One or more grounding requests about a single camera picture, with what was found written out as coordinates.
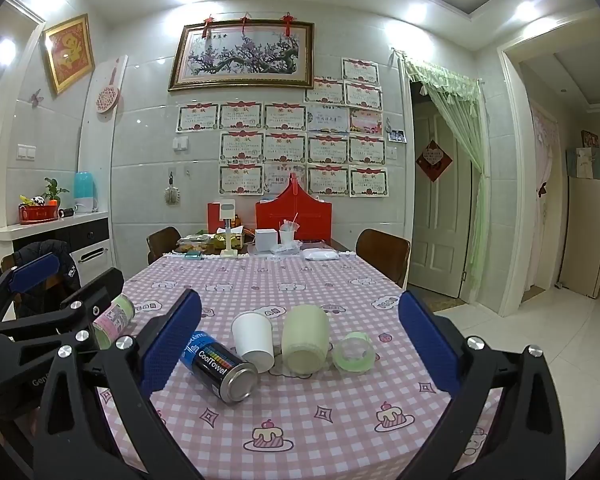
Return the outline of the pink green labelled jar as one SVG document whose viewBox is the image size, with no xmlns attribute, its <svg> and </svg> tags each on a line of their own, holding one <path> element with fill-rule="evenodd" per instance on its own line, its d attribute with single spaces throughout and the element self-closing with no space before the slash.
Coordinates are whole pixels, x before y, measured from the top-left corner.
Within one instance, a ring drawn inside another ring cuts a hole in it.
<svg viewBox="0 0 600 480">
<path fill-rule="evenodd" d="M 112 300 L 110 306 L 94 319 L 95 339 L 100 350 L 106 350 L 122 335 L 135 316 L 135 308 L 123 294 Z"/>
</svg>

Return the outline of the black blue CoolTowel can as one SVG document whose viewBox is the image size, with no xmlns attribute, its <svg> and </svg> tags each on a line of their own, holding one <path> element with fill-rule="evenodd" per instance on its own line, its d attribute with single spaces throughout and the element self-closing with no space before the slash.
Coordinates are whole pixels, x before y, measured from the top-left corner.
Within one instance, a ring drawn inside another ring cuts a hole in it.
<svg viewBox="0 0 600 480">
<path fill-rule="evenodd" d="M 256 367 L 206 332 L 196 330 L 180 357 L 181 363 L 225 404 L 246 400 L 256 388 Z"/>
</svg>

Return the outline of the white paper cup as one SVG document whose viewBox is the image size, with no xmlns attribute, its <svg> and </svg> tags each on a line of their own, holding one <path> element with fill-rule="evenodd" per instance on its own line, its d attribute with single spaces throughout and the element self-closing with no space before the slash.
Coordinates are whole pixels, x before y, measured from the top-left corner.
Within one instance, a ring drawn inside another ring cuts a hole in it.
<svg viewBox="0 0 600 480">
<path fill-rule="evenodd" d="M 264 314 L 251 311 L 237 315 L 232 323 L 232 336 L 238 356 L 254 365 L 259 374 L 273 367 L 273 329 Z"/>
</svg>

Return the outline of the red fruit tray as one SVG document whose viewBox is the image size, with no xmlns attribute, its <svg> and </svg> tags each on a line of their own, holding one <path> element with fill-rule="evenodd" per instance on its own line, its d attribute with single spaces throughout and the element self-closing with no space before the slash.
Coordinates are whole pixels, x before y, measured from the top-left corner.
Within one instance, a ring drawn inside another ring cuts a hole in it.
<svg viewBox="0 0 600 480">
<path fill-rule="evenodd" d="M 20 224 L 37 224 L 57 220 L 59 218 L 58 201 L 46 200 L 43 196 L 29 198 L 21 195 L 18 218 Z"/>
</svg>

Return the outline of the left brown chair back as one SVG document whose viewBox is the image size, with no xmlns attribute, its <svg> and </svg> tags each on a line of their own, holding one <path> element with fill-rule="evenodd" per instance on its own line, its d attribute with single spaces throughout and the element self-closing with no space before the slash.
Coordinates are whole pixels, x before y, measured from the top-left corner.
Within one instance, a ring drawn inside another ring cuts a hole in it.
<svg viewBox="0 0 600 480">
<path fill-rule="evenodd" d="M 155 262 L 164 254 L 173 252 L 178 248 L 178 241 L 181 239 L 181 234 L 173 226 L 167 226 L 155 233 L 150 234 L 146 238 L 148 247 L 147 261 L 149 264 Z"/>
</svg>

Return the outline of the potted green plant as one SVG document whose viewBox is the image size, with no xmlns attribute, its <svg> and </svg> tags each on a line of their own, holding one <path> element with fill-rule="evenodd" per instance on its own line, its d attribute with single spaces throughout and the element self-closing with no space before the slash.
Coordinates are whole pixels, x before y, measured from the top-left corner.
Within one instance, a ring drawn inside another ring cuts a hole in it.
<svg viewBox="0 0 600 480">
<path fill-rule="evenodd" d="M 47 203 L 55 202 L 57 206 L 60 206 L 61 197 L 68 192 L 69 189 L 61 186 L 55 178 L 45 178 L 45 191 L 43 197 Z"/>
</svg>

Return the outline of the teal white humidifier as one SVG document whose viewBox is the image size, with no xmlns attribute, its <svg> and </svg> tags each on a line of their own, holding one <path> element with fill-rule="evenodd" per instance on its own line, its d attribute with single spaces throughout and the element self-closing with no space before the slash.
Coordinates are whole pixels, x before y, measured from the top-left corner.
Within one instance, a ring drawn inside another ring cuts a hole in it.
<svg viewBox="0 0 600 480">
<path fill-rule="evenodd" d="M 90 172 L 78 171 L 74 175 L 73 197 L 74 211 L 77 214 L 90 214 L 98 211 L 96 186 Z"/>
</svg>

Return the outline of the right brown chair back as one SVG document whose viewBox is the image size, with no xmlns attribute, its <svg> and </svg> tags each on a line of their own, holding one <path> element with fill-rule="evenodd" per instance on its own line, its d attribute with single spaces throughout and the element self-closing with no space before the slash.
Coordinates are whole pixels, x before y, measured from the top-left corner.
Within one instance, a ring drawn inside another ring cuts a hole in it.
<svg viewBox="0 0 600 480">
<path fill-rule="evenodd" d="M 405 283 L 411 244 L 385 232 L 365 229 L 356 241 L 356 254 L 398 286 Z"/>
</svg>

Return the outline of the pink checkered tablecloth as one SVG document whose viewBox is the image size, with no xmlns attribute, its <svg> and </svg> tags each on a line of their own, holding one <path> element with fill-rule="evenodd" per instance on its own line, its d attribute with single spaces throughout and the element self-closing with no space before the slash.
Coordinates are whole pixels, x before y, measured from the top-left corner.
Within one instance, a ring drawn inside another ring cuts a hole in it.
<svg viewBox="0 0 600 480">
<path fill-rule="evenodd" d="M 357 256 L 162 257 L 125 281 L 130 331 L 186 289 L 221 344 L 260 325 L 273 339 L 273 366 L 245 400 L 225 404 L 185 366 L 151 396 L 204 478 L 393 479 L 450 403 L 400 324 L 402 290 Z"/>
</svg>

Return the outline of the small red box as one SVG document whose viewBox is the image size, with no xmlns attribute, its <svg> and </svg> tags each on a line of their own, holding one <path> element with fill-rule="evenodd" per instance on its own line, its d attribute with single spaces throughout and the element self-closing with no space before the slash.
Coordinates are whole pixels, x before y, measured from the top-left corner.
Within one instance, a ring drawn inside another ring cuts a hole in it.
<svg viewBox="0 0 600 480">
<path fill-rule="evenodd" d="M 207 205 L 207 226 L 210 234 L 215 234 L 218 229 L 224 228 L 224 221 L 220 218 L 220 204 L 218 202 Z"/>
</svg>

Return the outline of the white desk lamp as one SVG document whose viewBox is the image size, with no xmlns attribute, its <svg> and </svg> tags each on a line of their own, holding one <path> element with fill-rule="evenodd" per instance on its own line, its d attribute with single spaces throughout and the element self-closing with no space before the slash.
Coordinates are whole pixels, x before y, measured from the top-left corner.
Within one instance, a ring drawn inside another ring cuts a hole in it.
<svg viewBox="0 0 600 480">
<path fill-rule="evenodd" d="M 235 201 L 220 201 L 220 220 L 224 223 L 225 229 L 225 248 L 221 250 L 221 256 L 225 258 L 235 258 L 238 256 L 238 250 L 232 245 L 232 221 L 235 219 Z"/>
</svg>

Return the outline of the pink hanging fan ornament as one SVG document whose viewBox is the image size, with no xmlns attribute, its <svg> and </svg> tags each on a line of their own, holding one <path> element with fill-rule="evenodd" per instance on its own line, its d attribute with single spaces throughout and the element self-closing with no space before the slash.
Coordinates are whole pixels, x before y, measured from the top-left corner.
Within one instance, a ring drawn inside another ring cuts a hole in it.
<svg viewBox="0 0 600 480">
<path fill-rule="evenodd" d="M 114 68 L 111 71 L 108 84 L 100 90 L 95 102 L 96 112 L 105 114 L 109 112 L 117 103 L 119 97 L 119 88 L 116 85 L 116 77 L 118 71 L 119 60 L 114 63 Z"/>
</svg>

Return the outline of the green lace door curtain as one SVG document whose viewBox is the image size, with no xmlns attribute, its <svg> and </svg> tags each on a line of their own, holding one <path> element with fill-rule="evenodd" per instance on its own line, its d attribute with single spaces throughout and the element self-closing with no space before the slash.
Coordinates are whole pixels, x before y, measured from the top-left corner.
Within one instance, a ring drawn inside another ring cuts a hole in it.
<svg viewBox="0 0 600 480">
<path fill-rule="evenodd" d="M 398 49 L 393 54 L 414 141 L 408 282 L 471 302 L 481 285 L 489 233 L 480 82 Z"/>
</svg>

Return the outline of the plum blossom framed painting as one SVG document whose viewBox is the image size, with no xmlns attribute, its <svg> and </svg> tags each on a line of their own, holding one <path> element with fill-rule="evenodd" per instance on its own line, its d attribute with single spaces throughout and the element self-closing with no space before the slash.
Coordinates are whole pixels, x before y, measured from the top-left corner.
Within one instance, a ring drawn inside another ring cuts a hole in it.
<svg viewBox="0 0 600 480">
<path fill-rule="evenodd" d="M 207 18 L 184 26 L 169 90 L 313 86 L 314 25 L 286 14 L 278 20 Z"/>
</svg>

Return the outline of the wall light switch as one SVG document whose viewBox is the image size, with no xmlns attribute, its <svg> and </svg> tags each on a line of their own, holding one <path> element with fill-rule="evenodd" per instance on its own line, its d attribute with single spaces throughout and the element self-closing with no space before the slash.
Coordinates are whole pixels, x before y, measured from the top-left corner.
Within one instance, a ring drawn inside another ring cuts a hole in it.
<svg viewBox="0 0 600 480">
<path fill-rule="evenodd" d="M 17 159 L 27 160 L 28 162 L 34 162 L 36 156 L 36 147 L 33 145 L 18 144 L 17 145 Z"/>
</svg>

